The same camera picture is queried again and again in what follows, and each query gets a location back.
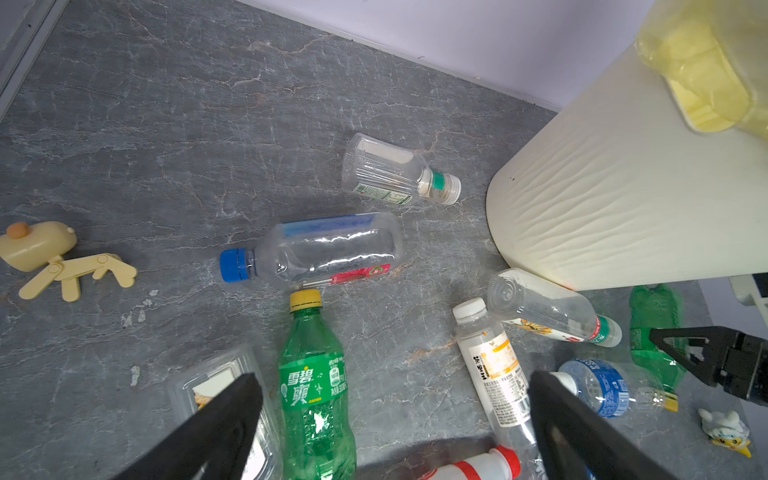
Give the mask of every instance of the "gray marble floor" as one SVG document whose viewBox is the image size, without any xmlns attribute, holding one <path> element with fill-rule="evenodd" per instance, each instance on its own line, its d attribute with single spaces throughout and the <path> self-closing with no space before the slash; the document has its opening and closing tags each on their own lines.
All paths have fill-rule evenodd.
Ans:
<svg viewBox="0 0 768 480">
<path fill-rule="evenodd" d="M 360 478 L 485 451 L 450 308 L 505 266 L 485 189 L 552 116 L 229 0 L 73 0 L 0 124 L 0 223 L 62 221 L 80 239 L 70 258 L 116 253 L 139 274 L 130 289 L 84 277 L 75 303 L 58 285 L 24 301 L 32 275 L 0 264 L 0 477 L 108 478 L 176 426 L 167 380 L 239 343 L 256 346 L 273 388 L 287 294 L 224 284 L 218 253 L 281 221 L 376 210 L 401 220 L 405 266 L 323 293 L 346 348 Z M 398 208 L 342 193 L 357 131 L 419 149 L 461 178 L 461 200 Z M 698 287 L 679 287 L 707 323 Z M 625 326 L 627 295 L 590 293 Z M 528 373 L 573 354 L 509 333 Z M 695 408 L 735 399 L 684 387 L 679 414 L 617 427 L 680 478 L 759 477 L 755 458 L 698 427 Z"/>
</svg>

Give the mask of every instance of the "yellow plastic bag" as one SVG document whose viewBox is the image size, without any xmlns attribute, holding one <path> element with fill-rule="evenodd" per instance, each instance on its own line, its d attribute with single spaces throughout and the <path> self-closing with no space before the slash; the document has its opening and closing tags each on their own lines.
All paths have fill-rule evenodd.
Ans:
<svg viewBox="0 0 768 480">
<path fill-rule="evenodd" d="M 736 125 L 768 140 L 766 0 L 657 0 L 635 48 L 694 130 Z"/>
</svg>

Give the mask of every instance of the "green plastic bottle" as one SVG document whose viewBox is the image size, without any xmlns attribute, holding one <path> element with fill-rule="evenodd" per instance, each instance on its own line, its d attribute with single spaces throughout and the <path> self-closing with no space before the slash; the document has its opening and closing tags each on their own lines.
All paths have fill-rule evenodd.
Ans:
<svg viewBox="0 0 768 480">
<path fill-rule="evenodd" d="M 650 329 L 673 329 L 683 326 L 683 299 L 667 284 L 654 288 L 636 286 L 629 297 L 632 310 L 630 348 L 636 365 L 642 366 L 661 380 L 664 390 L 677 398 L 675 389 L 685 377 L 686 369 L 659 350 L 648 338 Z M 687 341 L 676 339 L 675 348 L 687 356 Z"/>
<path fill-rule="evenodd" d="M 353 480 L 357 467 L 344 352 L 322 306 L 318 290 L 290 296 L 296 326 L 280 354 L 286 480 Z"/>
</svg>

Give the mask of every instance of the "small figurine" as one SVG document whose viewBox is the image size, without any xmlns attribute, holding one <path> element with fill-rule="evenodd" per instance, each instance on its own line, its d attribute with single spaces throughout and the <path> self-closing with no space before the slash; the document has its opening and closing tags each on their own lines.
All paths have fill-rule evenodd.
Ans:
<svg viewBox="0 0 768 480">
<path fill-rule="evenodd" d="M 750 430 L 739 420 L 739 414 L 731 410 L 727 414 L 721 412 L 708 412 L 699 409 L 701 417 L 701 429 L 712 438 L 712 443 L 721 447 L 735 450 L 747 458 L 752 458 L 747 448 L 752 443 L 746 437 Z"/>
<path fill-rule="evenodd" d="M 18 291 L 18 295 L 24 300 L 31 300 L 54 280 L 58 280 L 61 282 L 61 297 L 74 302 L 80 298 L 80 276 L 93 273 L 94 279 L 99 280 L 108 271 L 114 273 L 123 288 L 134 285 L 136 269 L 113 253 L 73 260 L 61 258 L 77 242 L 74 230 L 61 222 L 42 222 L 31 226 L 14 223 L 8 227 L 7 233 L 0 236 L 0 258 L 22 272 L 31 272 L 48 264 Z"/>
</svg>

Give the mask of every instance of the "blue bottle cap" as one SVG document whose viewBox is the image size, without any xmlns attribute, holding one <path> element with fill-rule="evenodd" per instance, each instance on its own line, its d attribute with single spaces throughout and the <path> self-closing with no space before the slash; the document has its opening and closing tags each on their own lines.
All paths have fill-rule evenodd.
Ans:
<svg viewBox="0 0 768 480">
<path fill-rule="evenodd" d="M 233 248 L 221 252 L 219 257 L 221 278 L 227 283 L 248 280 L 248 267 L 245 263 L 245 249 Z"/>
</svg>

